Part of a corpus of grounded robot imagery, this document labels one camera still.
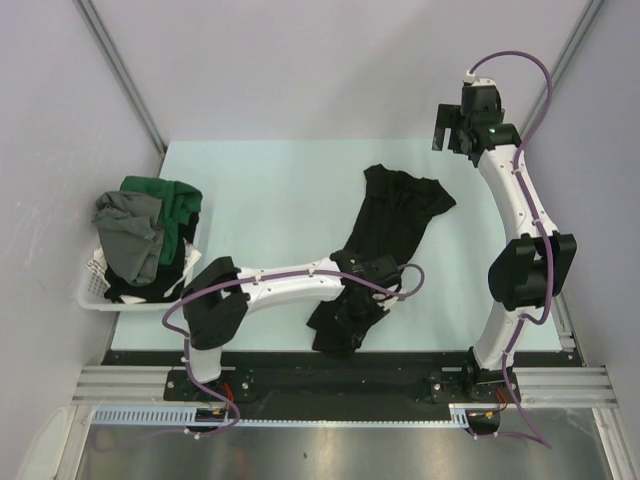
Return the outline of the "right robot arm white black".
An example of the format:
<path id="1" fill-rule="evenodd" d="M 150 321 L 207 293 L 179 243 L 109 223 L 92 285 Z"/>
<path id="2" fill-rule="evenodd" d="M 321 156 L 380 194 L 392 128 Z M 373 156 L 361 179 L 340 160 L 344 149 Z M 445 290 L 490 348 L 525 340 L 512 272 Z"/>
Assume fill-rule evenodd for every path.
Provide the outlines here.
<path id="1" fill-rule="evenodd" d="M 464 155 L 488 185 L 503 222 L 506 245 L 488 271 L 493 305 L 470 348 L 460 386 L 484 401 L 513 385 L 514 351 L 528 324 L 542 325 L 577 253 L 545 213 L 527 171 L 517 128 L 505 122 L 501 96 L 488 78 L 464 81 L 458 104 L 438 107 L 432 148 Z"/>

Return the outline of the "black printed t shirt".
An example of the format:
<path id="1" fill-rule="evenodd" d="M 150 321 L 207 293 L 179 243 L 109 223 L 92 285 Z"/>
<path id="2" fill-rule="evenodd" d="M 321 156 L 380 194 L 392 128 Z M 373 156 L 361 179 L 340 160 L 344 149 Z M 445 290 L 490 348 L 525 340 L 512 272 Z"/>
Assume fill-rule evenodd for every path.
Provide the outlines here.
<path id="1" fill-rule="evenodd" d="M 397 265 L 406 264 L 420 245 L 429 222 L 452 209 L 456 201 L 434 179 L 415 178 L 382 165 L 367 168 L 364 176 L 365 198 L 344 249 L 358 260 L 377 260 L 389 255 Z M 366 289 L 349 282 L 342 293 L 356 288 Z M 371 295 L 378 293 L 366 290 Z M 342 327 L 339 297 L 320 303 L 307 326 L 315 330 L 314 351 L 348 358 L 361 347 L 371 328 L 347 330 Z"/>

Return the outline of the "white plastic laundry basket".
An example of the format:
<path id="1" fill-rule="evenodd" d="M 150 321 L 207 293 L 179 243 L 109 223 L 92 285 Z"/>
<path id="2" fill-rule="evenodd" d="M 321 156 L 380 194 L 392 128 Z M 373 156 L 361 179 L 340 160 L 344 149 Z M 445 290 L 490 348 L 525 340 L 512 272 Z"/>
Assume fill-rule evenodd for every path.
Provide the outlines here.
<path id="1" fill-rule="evenodd" d="M 211 210 L 200 214 L 192 242 L 184 241 L 184 269 L 177 282 L 165 290 L 162 302 L 149 302 L 140 295 L 115 295 L 112 285 L 106 279 L 107 264 L 101 247 L 94 250 L 92 257 L 86 262 L 82 271 L 77 293 L 77 302 L 85 310 L 101 312 L 143 312 L 163 311 L 172 306 L 178 299 L 183 287 L 196 276 L 204 266 L 204 255 L 211 226 Z"/>

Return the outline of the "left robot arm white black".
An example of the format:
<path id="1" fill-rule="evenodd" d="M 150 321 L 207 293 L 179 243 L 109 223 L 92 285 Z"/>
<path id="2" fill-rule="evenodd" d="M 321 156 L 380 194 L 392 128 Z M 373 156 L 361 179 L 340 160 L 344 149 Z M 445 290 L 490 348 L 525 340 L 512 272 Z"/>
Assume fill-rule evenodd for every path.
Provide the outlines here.
<path id="1" fill-rule="evenodd" d="M 191 367 L 185 385 L 202 400 L 219 392 L 222 347 L 246 316 L 302 301 L 335 301 L 341 322 L 369 326 L 386 313 L 384 303 L 402 292 L 402 280 L 389 255 L 367 260 L 338 250 L 308 264 L 274 269 L 238 267 L 231 257 L 220 257 L 183 289 L 181 298 L 206 289 L 211 291 L 182 307 Z"/>

